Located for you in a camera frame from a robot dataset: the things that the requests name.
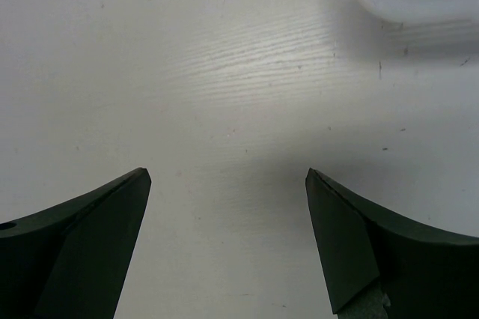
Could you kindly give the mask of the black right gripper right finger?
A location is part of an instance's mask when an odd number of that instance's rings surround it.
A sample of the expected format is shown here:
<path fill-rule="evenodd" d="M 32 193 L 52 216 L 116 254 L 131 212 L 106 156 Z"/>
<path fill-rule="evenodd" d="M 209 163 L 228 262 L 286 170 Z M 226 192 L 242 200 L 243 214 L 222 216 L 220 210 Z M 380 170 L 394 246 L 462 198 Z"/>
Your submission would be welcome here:
<path fill-rule="evenodd" d="M 315 169 L 305 187 L 336 316 L 478 316 L 476 237 L 416 222 Z"/>

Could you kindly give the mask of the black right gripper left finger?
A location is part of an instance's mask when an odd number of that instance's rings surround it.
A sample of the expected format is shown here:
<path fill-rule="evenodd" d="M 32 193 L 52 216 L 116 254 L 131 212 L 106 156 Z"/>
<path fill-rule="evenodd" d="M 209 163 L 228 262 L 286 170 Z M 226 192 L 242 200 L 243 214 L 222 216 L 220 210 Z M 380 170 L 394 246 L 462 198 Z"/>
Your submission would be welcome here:
<path fill-rule="evenodd" d="M 1 317 L 113 318 L 150 186 L 137 168 L 1 224 Z"/>

